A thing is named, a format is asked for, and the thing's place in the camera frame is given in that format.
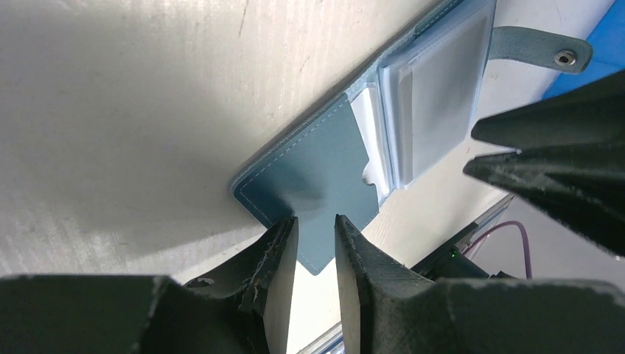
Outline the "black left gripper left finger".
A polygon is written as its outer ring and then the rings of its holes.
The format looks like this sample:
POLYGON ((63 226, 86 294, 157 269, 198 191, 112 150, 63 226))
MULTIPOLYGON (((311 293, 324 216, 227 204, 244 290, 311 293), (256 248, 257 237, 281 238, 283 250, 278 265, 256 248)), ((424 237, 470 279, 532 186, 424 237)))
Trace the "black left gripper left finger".
POLYGON ((1 279, 3 353, 285 353, 298 220, 180 284, 161 275, 1 279))

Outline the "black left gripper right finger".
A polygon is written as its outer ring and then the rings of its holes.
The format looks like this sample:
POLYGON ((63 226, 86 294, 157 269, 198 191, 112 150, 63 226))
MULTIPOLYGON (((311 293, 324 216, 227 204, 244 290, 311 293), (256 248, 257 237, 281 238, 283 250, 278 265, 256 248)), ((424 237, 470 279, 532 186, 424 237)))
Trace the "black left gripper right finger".
POLYGON ((624 294, 606 282, 447 279, 426 293, 458 353, 624 351, 624 294))

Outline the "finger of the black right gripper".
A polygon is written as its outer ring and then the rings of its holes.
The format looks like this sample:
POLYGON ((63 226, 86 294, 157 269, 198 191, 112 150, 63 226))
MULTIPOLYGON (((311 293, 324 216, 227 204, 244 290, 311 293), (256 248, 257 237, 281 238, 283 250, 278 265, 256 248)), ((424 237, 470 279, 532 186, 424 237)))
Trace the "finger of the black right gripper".
POLYGON ((624 75, 479 120, 504 147, 463 171, 515 194, 614 256, 624 255, 624 75))

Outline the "teal leather card holder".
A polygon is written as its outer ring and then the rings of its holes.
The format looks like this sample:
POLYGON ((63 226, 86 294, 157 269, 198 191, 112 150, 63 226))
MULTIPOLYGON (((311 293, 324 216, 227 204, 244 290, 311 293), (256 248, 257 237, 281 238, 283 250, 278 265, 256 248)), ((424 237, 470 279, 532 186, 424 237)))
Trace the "teal leather card holder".
POLYGON ((311 274, 335 256, 337 214, 364 229, 464 140, 489 60, 571 74, 590 63, 586 40, 497 27, 495 11, 495 1, 434 5, 234 179, 234 197, 264 226, 299 219, 297 259, 311 274))

